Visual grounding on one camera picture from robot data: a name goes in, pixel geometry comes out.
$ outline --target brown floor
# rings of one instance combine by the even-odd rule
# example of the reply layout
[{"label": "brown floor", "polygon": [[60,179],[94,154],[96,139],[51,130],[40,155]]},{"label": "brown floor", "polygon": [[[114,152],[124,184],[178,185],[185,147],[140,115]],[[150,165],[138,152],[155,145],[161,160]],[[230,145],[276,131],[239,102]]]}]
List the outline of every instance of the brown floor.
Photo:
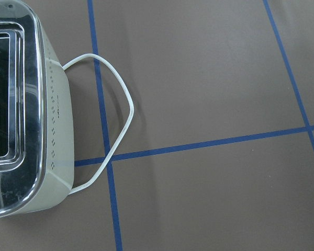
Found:
[{"label": "brown floor", "polygon": [[[284,48],[266,0],[93,1],[94,20],[89,0],[25,2],[62,64],[93,51],[95,24],[136,113],[108,173],[0,219],[0,250],[314,250],[314,1],[268,1]],[[101,72],[107,117],[93,61],[67,72],[76,184],[127,117]]]}]

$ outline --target floor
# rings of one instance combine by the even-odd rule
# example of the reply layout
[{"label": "floor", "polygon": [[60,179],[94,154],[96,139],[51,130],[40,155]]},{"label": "floor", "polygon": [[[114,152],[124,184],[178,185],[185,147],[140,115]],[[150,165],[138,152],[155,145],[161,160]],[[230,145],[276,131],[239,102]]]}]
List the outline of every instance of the floor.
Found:
[{"label": "floor", "polygon": [[[0,219],[0,250],[314,250],[314,1],[26,3],[136,113],[94,185]],[[92,60],[67,74],[78,185],[128,107]]]}]

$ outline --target cream toaster oven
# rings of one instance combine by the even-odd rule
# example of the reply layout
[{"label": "cream toaster oven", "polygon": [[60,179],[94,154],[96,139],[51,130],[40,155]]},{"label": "cream toaster oven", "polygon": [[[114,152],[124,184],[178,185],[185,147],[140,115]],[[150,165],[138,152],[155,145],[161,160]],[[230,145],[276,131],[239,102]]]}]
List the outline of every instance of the cream toaster oven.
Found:
[{"label": "cream toaster oven", "polygon": [[[0,217],[38,211],[89,186],[102,172],[126,132],[89,183],[72,189],[73,119],[68,78],[36,14],[18,0],[0,0]],[[130,97],[122,79],[107,65]]]}]

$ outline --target blue painter's tape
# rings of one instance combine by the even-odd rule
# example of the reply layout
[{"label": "blue painter's tape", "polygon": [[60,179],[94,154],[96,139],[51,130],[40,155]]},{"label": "blue painter's tape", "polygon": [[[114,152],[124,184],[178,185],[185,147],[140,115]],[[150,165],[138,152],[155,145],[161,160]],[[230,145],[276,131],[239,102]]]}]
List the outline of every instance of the blue painter's tape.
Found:
[{"label": "blue painter's tape", "polygon": [[[296,133],[301,133],[301,132],[307,132],[306,127],[279,130],[279,131],[273,131],[273,132],[263,132],[263,133],[258,133],[258,134],[238,136],[238,137],[232,137],[232,138],[221,139],[221,140],[211,140],[211,141],[185,144],[185,145],[169,146],[169,147],[163,147],[159,149],[152,149],[152,150],[146,150],[146,151],[140,151],[140,152],[117,154],[112,157],[112,161],[122,161],[124,159],[129,159],[129,158],[140,158],[140,157],[145,157],[145,156],[150,156],[150,155],[174,153],[174,152],[179,152],[179,151],[186,151],[186,150],[192,150],[192,149],[198,149],[198,148],[204,148],[204,147],[210,147],[210,146],[216,146],[216,145],[225,145],[225,144],[231,144],[231,143],[237,143],[237,142],[243,142],[243,141],[266,139],[266,138],[284,136],[284,135],[289,135],[289,134],[296,134]],[[76,161],[75,166],[78,167],[78,166],[102,163],[104,159],[105,159],[104,157],[84,159],[81,161]]]},{"label": "blue painter's tape", "polygon": [[[89,26],[91,29],[93,53],[99,54],[98,53],[97,35],[96,35],[96,30],[95,30],[93,1],[87,0],[87,6],[88,6]],[[95,77],[96,77],[96,84],[97,84],[97,91],[98,91],[100,119],[101,119],[102,130],[103,130],[105,154],[107,154],[110,150],[110,144],[109,144],[109,135],[108,135],[108,125],[107,125],[107,118],[106,118],[106,107],[105,107],[105,100],[104,100],[104,92],[103,92],[103,87],[102,87],[101,70],[100,70],[100,64],[99,64],[98,60],[94,60],[94,70],[95,70]],[[113,217],[113,228],[114,228],[114,238],[115,238],[116,250],[122,251],[121,229],[120,229],[120,222],[119,222],[119,214],[117,211],[115,182],[114,182],[113,167],[112,167],[111,162],[107,165],[107,176],[108,176],[108,187],[109,187],[111,214]]]},{"label": "blue painter's tape", "polygon": [[313,151],[314,151],[314,135],[313,135],[313,132],[312,132],[312,128],[311,128],[311,126],[309,124],[309,120],[308,120],[308,117],[307,117],[307,114],[306,114],[306,110],[305,110],[304,104],[302,103],[301,95],[300,95],[297,83],[295,81],[295,78],[294,78],[294,75],[293,75],[293,72],[292,72],[292,68],[291,68],[291,66],[289,64],[288,57],[287,57],[287,54],[286,54],[286,51],[285,51],[282,39],[281,39],[281,37],[279,35],[278,28],[276,26],[276,23],[274,21],[274,18],[273,18],[271,9],[270,9],[270,5],[268,4],[267,0],[263,0],[263,3],[264,3],[264,6],[265,6],[265,10],[266,10],[267,16],[268,16],[268,18],[270,20],[270,23],[271,23],[274,35],[276,37],[279,49],[281,51],[281,54],[282,54],[282,57],[283,57],[283,60],[284,60],[284,63],[285,63],[285,67],[286,67],[289,79],[291,81],[295,97],[296,97],[297,102],[298,102],[298,106],[299,106],[299,109],[300,109],[300,112],[301,112],[301,115],[302,115],[302,119],[304,120],[306,129],[307,129],[307,132],[308,132],[308,135],[309,135],[309,139],[310,139],[310,142],[312,144]]}]

